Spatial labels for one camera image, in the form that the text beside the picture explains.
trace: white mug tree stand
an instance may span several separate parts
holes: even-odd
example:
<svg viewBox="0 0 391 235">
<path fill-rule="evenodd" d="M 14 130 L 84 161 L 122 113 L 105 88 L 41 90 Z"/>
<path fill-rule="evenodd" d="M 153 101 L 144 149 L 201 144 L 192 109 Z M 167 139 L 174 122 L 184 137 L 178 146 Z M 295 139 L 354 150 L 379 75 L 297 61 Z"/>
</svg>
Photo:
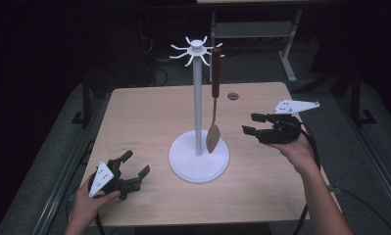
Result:
<svg viewBox="0 0 391 235">
<path fill-rule="evenodd" d="M 190 56 L 185 65 L 193 65 L 194 105 L 195 105 L 195 130 L 190 130 L 178 136 L 171 144 L 169 160 L 172 170 L 182 179 L 193 183 L 203 183 L 219 177 L 226 169 L 229 162 L 229 151 L 225 142 L 220 138 L 216 148 L 210 154 L 207 150 L 208 130 L 202 129 L 202 63 L 209 66 L 204 58 L 205 54 L 211 56 L 208 50 L 213 47 L 205 47 L 207 37 L 201 40 L 190 41 L 187 48 L 171 47 L 185 53 L 171 59 L 179 59 Z"/>
</svg>

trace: round hole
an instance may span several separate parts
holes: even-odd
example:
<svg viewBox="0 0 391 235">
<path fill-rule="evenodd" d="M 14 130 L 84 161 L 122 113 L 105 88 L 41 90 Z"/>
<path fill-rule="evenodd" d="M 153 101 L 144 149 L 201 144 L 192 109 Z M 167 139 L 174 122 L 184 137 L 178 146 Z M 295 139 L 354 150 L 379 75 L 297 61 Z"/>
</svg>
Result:
<svg viewBox="0 0 391 235">
<path fill-rule="evenodd" d="M 228 93 L 228 95 L 226 95 L 226 97 L 228 97 L 228 99 L 232 100 L 232 101 L 238 100 L 238 98 L 239 98 L 238 94 L 235 92 Z"/>
</svg>

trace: human hand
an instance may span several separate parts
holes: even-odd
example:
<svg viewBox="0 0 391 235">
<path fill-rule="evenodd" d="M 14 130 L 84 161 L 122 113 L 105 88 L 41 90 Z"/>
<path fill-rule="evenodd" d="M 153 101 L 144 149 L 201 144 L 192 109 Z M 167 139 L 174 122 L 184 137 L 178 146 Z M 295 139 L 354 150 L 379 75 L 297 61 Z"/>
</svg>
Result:
<svg viewBox="0 0 391 235">
<path fill-rule="evenodd" d="M 91 224 L 97 215 L 98 211 L 119 197 L 121 192 L 115 191 L 107 195 L 98 195 L 94 198 L 88 196 L 88 182 L 90 177 L 82 184 L 75 193 L 73 201 L 73 211 L 71 213 L 70 222 L 66 229 L 68 234 L 83 234 L 85 229 Z"/>
<path fill-rule="evenodd" d="M 301 175 L 308 170 L 314 170 L 315 168 L 318 169 L 314 160 L 311 145 L 303 134 L 300 134 L 296 141 L 289 144 L 266 145 L 279 150 Z"/>
</svg>

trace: table top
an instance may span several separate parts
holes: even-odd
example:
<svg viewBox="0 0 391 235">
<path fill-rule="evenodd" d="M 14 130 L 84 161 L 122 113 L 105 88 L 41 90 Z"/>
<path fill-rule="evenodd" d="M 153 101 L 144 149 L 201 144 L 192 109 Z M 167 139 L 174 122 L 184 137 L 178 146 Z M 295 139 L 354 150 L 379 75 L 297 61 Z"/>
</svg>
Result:
<svg viewBox="0 0 391 235">
<path fill-rule="evenodd" d="M 227 94 L 239 99 L 231 101 Z M 202 86 L 202 126 L 210 128 L 211 85 Z M 218 178 L 190 183 L 171 169 L 169 150 L 182 133 L 195 129 L 193 86 L 125 88 L 113 92 L 84 178 L 102 161 L 134 155 L 121 165 L 122 179 L 151 167 L 141 191 L 115 199 L 100 216 L 107 226 L 178 225 L 294 220 L 305 204 L 303 184 L 293 166 L 241 125 L 270 128 L 251 121 L 251 113 L 272 114 L 281 98 L 290 99 L 280 82 L 222 84 L 216 125 L 229 149 L 229 163 Z"/>
</svg>

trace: white stand base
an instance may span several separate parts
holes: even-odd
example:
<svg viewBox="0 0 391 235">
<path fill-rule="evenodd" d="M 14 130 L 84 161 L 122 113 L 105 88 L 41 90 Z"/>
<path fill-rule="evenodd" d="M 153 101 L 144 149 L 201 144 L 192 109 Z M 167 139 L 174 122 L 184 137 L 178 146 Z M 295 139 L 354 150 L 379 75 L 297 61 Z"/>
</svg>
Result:
<svg viewBox="0 0 391 235">
<path fill-rule="evenodd" d="M 193 183 L 203 183 L 219 177 L 229 162 L 229 151 L 220 138 L 214 151 L 207 151 L 207 130 L 202 130 L 202 154 L 196 155 L 195 130 L 177 137 L 171 145 L 170 164 L 173 171 L 182 179 Z"/>
</svg>

